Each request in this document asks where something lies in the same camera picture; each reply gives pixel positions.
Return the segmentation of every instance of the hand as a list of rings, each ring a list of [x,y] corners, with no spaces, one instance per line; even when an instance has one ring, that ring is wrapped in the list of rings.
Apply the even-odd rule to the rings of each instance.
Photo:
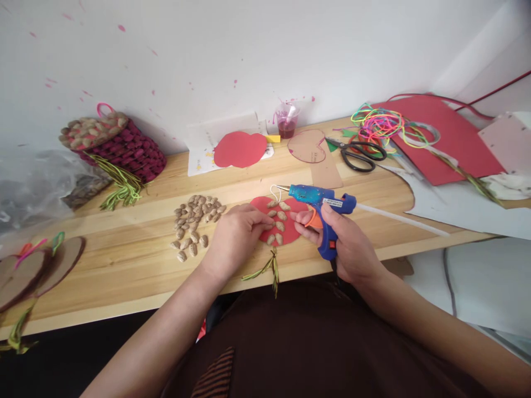
[[[201,262],[205,270],[228,281],[254,251],[262,232],[275,221],[250,203],[234,206],[217,223],[209,251]]]
[[[305,228],[313,211],[291,212],[295,220],[295,229],[317,246],[322,242],[322,229]],[[386,273],[387,270],[378,260],[371,241],[351,219],[335,212],[328,203],[323,203],[321,213],[324,221],[337,234],[337,274],[352,285],[366,282]]]

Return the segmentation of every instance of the brown shirt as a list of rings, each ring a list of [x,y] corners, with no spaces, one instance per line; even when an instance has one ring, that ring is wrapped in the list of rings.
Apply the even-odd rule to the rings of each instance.
[[[284,283],[276,300],[269,286],[244,292],[189,350],[163,395],[190,397],[194,387],[196,396],[490,396],[359,297],[321,281]]]

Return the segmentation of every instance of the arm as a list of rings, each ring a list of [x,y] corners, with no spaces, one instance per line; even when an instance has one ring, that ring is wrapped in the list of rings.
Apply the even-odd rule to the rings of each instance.
[[[378,260],[356,223],[327,203],[322,215],[338,235],[337,274],[352,284],[386,322],[435,355],[470,374],[498,396],[530,396],[531,368],[501,345],[434,306]],[[304,228],[309,212],[292,213],[296,229],[320,244],[319,231]]]
[[[251,205],[221,217],[203,261],[124,344],[82,397],[152,397],[195,343],[206,313],[273,219]]]

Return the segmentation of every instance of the red liquid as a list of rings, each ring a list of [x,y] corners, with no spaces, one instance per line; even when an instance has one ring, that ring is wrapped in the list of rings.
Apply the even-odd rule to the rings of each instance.
[[[286,121],[278,122],[278,133],[280,134],[280,138],[285,139],[293,137],[295,126],[296,123],[294,121],[290,121],[288,124],[286,124]]]

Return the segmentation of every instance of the plastic cup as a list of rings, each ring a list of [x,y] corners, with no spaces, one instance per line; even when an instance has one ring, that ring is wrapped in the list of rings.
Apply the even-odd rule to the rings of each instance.
[[[291,107],[295,107],[295,112],[289,116]],[[277,127],[280,138],[286,139],[293,137],[295,128],[297,127],[297,120],[299,118],[300,109],[290,103],[282,103],[275,110],[275,116],[277,117]]]

